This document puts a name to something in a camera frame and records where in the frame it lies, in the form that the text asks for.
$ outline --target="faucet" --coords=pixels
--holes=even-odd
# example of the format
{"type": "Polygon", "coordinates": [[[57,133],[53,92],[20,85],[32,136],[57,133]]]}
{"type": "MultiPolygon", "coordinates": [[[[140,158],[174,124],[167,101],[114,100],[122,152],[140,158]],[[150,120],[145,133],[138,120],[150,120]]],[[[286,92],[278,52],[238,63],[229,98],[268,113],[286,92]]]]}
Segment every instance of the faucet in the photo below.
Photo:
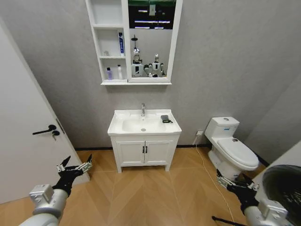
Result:
{"type": "Polygon", "coordinates": [[[141,112],[141,116],[142,116],[142,117],[145,116],[145,103],[142,103],[142,112],[141,112]]]}

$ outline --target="bathroom sink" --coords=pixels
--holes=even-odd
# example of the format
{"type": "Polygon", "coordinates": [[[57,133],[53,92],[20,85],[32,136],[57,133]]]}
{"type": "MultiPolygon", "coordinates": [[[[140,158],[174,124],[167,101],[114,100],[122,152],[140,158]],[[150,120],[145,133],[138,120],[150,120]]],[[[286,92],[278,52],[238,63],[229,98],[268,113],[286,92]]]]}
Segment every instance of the bathroom sink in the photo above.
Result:
{"type": "Polygon", "coordinates": [[[145,110],[145,116],[141,116],[141,110],[117,110],[114,113],[109,136],[124,135],[172,135],[180,134],[181,128],[174,119],[171,110],[145,110]],[[173,123],[163,123],[161,115],[168,115],[173,123]]]}

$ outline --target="mirror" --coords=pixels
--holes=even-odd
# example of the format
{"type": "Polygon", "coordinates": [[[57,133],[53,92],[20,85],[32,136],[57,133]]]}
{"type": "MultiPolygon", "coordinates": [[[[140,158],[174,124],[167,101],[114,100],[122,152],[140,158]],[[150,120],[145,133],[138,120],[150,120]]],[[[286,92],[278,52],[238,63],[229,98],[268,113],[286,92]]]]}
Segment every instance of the mirror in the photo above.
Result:
{"type": "Polygon", "coordinates": [[[128,0],[132,78],[166,78],[176,0],[128,0]]]}

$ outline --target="baseboard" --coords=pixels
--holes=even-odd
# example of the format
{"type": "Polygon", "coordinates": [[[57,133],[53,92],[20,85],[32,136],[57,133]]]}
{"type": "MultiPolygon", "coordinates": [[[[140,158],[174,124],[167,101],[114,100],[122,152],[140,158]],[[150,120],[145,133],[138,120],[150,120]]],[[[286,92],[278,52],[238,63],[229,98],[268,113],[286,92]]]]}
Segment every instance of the baseboard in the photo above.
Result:
{"type": "Polygon", "coordinates": [[[75,147],[75,151],[113,150],[113,147],[75,147]]]}
{"type": "MultiPolygon", "coordinates": [[[[177,148],[185,148],[185,147],[195,147],[195,145],[177,145],[177,148]]],[[[199,144],[198,147],[208,147],[212,148],[212,144],[199,144]]],[[[113,150],[113,147],[76,147],[75,151],[97,151],[97,150],[113,150]]],[[[258,154],[255,153],[258,160],[266,167],[269,166],[269,163],[261,158],[258,154]]]]}
{"type": "MultiPolygon", "coordinates": [[[[209,147],[211,144],[200,144],[198,147],[209,147]]],[[[177,148],[195,147],[195,145],[177,145],[177,148]]],[[[97,150],[113,150],[113,147],[75,147],[75,151],[97,151],[97,150]]]]}
{"type": "MultiPolygon", "coordinates": [[[[196,147],[195,145],[177,145],[177,148],[196,147]]],[[[212,144],[199,144],[198,147],[212,147],[212,144]]]]}
{"type": "Polygon", "coordinates": [[[269,163],[267,161],[265,161],[263,158],[261,158],[258,154],[256,154],[254,152],[254,154],[257,156],[258,160],[265,166],[265,167],[268,167],[269,166],[269,163]]]}

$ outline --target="wooden floor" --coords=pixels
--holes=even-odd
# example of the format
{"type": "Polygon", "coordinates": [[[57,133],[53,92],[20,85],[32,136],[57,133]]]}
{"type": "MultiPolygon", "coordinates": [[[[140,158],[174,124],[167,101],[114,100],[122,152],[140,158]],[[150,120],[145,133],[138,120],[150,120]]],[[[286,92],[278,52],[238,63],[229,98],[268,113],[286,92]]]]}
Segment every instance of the wooden floor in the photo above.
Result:
{"type": "MultiPolygon", "coordinates": [[[[199,151],[215,180],[215,168],[207,156],[209,149],[199,151]]],[[[164,167],[130,167],[119,174],[112,150],[78,152],[82,161],[91,153],[91,181],[74,186],[61,226],[222,226],[226,224],[215,223],[211,216],[231,220],[196,148],[177,149],[170,172],[165,172],[164,167]]],[[[237,197],[217,186],[234,220],[246,224],[237,197]]],[[[2,204],[0,225],[18,225],[32,215],[32,210],[29,198],[2,204]]]]}

